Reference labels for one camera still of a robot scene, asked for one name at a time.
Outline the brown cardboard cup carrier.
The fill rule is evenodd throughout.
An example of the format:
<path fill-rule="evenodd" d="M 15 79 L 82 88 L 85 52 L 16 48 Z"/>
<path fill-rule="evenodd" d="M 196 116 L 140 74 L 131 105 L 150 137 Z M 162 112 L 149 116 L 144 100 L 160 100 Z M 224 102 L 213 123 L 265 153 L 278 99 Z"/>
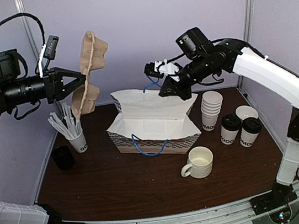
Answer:
<path fill-rule="evenodd" d="M 71 108 L 76 119 L 92 113 L 95 109 L 95 101 L 98 99 L 100 90 L 90 82 L 90 73 L 105 67 L 104 56 L 109 46 L 107 42 L 97 38 L 93 31 L 87 31 L 82 40 L 79 67 L 86 80 L 72 96 Z"/>

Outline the blue checkered paper bag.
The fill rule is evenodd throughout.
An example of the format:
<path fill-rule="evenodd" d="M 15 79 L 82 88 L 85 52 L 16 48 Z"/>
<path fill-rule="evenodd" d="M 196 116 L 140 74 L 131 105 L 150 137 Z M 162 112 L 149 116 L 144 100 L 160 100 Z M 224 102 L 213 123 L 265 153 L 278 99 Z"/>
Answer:
<path fill-rule="evenodd" d="M 140 89 L 119 90 L 110 96 L 119 113 L 107 133 L 122 153 L 186 154 L 201 135 L 189 118 L 195 93 L 188 100 Z"/>

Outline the black coffee cup lid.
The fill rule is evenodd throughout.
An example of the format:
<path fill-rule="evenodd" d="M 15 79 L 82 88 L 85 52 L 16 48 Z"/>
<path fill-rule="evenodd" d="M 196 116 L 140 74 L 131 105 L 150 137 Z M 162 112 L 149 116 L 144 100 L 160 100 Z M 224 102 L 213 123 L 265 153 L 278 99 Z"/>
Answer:
<path fill-rule="evenodd" d="M 258 134 L 261 131 L 262 123 L 258 118 L 246 118 L 242 122 L 242 128 L 250 134 Z"/>

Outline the white paper coffee cup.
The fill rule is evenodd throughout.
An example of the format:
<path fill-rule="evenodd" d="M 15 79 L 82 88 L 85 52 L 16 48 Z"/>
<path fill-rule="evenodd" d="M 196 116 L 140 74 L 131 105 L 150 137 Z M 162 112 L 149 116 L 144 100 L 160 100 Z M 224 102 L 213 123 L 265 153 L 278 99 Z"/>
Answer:
<path fill-rule="evenodd" d="M 259 135 L 258 133 L 254 134 L 254 133 L 250 133 L 250 132 L 246 131 L 245 129 L 242 129 L 239 143 L 243 147 L 250 148 L 253 146 L 258 135 Z"/>

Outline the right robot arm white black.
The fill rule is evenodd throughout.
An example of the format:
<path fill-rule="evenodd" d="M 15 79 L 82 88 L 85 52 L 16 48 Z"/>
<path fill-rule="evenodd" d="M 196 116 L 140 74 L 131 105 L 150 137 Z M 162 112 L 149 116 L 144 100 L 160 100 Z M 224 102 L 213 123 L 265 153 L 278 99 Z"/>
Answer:
<path fill-rule="evenodd" d="M 256 196 L 250 203 L 256 214 L 285 206 L 296 198 L 292 182 L 299 170 L 299 75 L 261 54 L 250 43 L 235 39 L 209 40 L 194 27 L 176 39 L 181 54 L 190 62 L 181 66 L 176 59 L 154 61 L 146 74 L 163 78 L 161 97 L 190 99 L 191 88 L 222 71 L 249 79 L 290 104 L 292 111 L 286 134 L 286 146 L 280 166 L 268 193 Z"/>

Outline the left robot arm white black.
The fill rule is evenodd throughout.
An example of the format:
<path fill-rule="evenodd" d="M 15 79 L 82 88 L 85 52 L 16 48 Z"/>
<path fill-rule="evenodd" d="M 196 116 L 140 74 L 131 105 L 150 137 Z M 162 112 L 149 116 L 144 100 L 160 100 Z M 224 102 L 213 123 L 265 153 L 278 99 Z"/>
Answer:
<path fill-rule="evenodd" d="M 81 86 L 86 76 L 63 68 L 50 68 L 40 75 L 24 76 L 26 61 L 16 49 L 0 53 L 0 117 L 18 111 L 24 103 L 36 104 L 46 99 L 52 104 Z M 18 205 L 0 201 L 0 224 L 66 224 L 49 205 Z"/>

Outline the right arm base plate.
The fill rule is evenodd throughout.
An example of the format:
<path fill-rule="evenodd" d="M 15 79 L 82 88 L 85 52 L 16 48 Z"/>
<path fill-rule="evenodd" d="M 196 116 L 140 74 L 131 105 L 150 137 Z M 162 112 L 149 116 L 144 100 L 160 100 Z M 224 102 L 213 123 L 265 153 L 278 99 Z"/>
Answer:
<path fill-rule="evenodd" d="M 296 192 L 290 189 L 288 192 L 272 190 L 263 195 L 253 197 L 250 200 L 250 204 L 254 213 L 260 215 L 278 207 L 285 206 L 289 201 L 296 200 L 298 198 Z"/>

